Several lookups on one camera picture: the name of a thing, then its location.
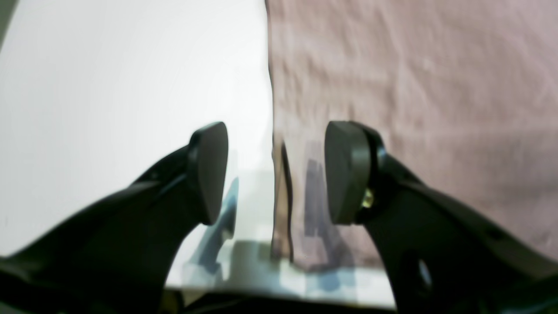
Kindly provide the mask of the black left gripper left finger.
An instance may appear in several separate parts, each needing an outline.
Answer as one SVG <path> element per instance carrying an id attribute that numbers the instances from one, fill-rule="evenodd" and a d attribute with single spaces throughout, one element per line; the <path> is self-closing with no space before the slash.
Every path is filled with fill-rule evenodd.
<path id="1" fill-rule="evenodd" d="M 225 123 L 1 259 L 3 314 L 155 314 L 183 240 L 221 212 Z"/>

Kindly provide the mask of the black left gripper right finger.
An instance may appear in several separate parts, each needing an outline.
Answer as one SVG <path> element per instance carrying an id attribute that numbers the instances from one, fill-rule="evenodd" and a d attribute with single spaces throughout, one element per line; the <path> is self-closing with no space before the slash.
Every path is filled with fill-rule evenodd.
<path id="1" fill-rule="evenodd" d="M 555 314 L 557 263 L 391 157 L 374 129 L 330 121 L 327 202 L 337 225 L 361 225 L 399 314 Z"/>

